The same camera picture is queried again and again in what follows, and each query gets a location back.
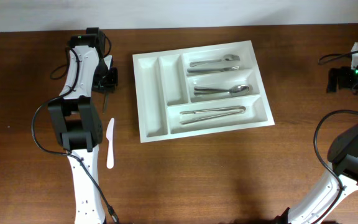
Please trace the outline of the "metal fork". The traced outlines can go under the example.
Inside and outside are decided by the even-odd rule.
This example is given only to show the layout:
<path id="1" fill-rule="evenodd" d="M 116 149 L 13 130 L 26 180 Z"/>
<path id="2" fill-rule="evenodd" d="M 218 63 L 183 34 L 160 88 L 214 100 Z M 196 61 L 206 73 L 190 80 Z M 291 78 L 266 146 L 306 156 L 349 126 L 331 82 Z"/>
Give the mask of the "metal fork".
<path id="1" fill-rule="evenodd" d="M 230 72 L 239 70 L 240 66 L 223 67 L 223 68 L 188 68 L 188 73 L 208 73 L 208 72 Z"/>
<path id="2" fill-rule="evenodd" d="M 218 59 L 190 62 L 189 66 L 197 67 L 199 65 L 206 65 L 206 64 L 211 64 L 211 63 L 231 62 L 231 61 L 240 61 L 240 60 L 241 60 L 241 58 L 238 55 L 226 54 L 223 57 L 218 58 Z"/>

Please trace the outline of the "small bent spoon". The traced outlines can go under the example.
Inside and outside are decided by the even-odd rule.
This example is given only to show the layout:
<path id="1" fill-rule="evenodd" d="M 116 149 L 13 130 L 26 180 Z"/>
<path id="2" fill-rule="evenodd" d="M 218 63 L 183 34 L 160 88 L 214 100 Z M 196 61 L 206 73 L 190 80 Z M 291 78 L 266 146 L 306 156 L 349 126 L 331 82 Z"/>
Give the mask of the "small bent spoon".
<path id="1" fill-rule="evenodd" d="M 105 114 L 106 110 L 107 110 L 107 107 L 108 107 L 108 101 L 109 101 L 109 92 L 106 92 L 104 94 L 104 102 L 103 102 L 103 114 Z"/>

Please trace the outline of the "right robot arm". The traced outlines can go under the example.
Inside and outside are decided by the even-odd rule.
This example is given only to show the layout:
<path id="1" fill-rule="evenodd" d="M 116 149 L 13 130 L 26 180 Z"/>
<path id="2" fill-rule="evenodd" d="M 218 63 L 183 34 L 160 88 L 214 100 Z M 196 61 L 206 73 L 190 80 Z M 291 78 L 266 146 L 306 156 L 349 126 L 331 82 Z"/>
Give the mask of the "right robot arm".
<path id="1" fill-rule="evenodd" d="M 352 46 L 349 53 L 324 55 L 318 63 L 324 65 L 340 58 L 349 58 L 351 65 L 330 69 L 326 91 L 334 93 L 340 89 L 348 89 L 358 95 L 358 42 Z M 336 110 L 320 120 L 314 132 L 313 147 L 316 157 L 325 168 L 324 174 L 297 206 L 287 208 L 275 217 L 274 223 L 324 223 L 325 218 L 347 196 L 358 190 L 358 123 L 333 141 L 326 160 L 318 150 L 319 130 L 323 123 L 335 114 L 358 116 L 358 111 Z"/>

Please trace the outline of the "white plastic knife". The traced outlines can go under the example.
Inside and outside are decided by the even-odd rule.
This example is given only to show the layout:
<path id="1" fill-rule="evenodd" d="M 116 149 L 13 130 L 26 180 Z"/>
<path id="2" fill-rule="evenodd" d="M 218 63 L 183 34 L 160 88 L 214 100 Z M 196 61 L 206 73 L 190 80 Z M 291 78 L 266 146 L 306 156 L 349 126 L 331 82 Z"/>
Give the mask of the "white plastic knife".
<path id="1" fill-rule="evenodd" d="M 106 167 L 112 169 L 114 167 L 114 118 L 111 118 L 106 130 L 106 139 L 108 140 L 108 152 L 106 158 Z"/>

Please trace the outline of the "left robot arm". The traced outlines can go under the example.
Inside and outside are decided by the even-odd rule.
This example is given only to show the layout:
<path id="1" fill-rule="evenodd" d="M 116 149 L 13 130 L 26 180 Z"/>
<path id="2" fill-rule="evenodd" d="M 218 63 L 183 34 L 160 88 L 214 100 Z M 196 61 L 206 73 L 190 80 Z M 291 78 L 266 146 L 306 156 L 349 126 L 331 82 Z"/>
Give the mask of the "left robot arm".
<path id="1" fill-rule="evenodd" d="M 67 79 L 57 100 L 48 104 L 58 144 L 68 155 L 75 193 L 75 223 L 105 223 L 98 185 L 98 153 L 103 125 L 92 92 L 109 93 L 117 86 L 117 69 L 105 49 L 111 41 L 97 27 L 74 35 L 67 46 Z"/>

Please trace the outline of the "white cutlery tray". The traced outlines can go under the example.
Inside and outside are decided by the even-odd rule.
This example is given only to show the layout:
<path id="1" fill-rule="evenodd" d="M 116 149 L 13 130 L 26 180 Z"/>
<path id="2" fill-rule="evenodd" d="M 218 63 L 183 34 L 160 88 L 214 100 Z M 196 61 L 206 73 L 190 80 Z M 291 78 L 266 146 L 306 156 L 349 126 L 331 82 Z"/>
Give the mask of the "white cutlery tray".
<path id="1" fill-rule="evenodd" d="M 226 54 L 240 61 L 190 67 L 190 62 L 213 60 Z M 275 121 L 265 92 L 252 42 L 232 42 L 187 49 L 166 50 L 133 56 L 139 131 L 141 142 L 185 138 L 238 129 L 272 126 Z M 240 66 L 230 72 L 188 73 L 188 68 Z M 247 85 L 242 96 L 228 93 L 194 95 L 194 87 L 229 89 Z M 182 111 L 245 106 L 246 112 L 182 125 L 181 121 L 213 113 L 181 115 Z"/>

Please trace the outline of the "metal tongs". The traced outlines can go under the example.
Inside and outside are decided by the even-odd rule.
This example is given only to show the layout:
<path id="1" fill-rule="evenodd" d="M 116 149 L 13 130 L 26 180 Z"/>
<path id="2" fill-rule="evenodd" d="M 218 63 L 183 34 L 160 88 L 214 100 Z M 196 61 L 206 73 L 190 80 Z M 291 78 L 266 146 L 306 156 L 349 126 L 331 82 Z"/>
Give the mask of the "metal tongs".
<path id="1" fill-rule="evenodd" d="M 236 114 L 242 114 L 246 112 L 245 106 L 228 106 L 223 108 L 210 108 L 210 109 L 203 109 L 203 110 L 192 110 L 192 111 L 182 111 L 180 112 L 181 115 L 189 115 L 189 114 L 205 114 L 205 113 L 213 113 L 211 116 L 205 116 L 195 119 L 189 119 L 186 121 L 181 121 L 180 124 L 187 125 L 193 124 L 201 121 L 207 121 L 210 119 L 222 118 L 225 116 L 231 116 Z"/>

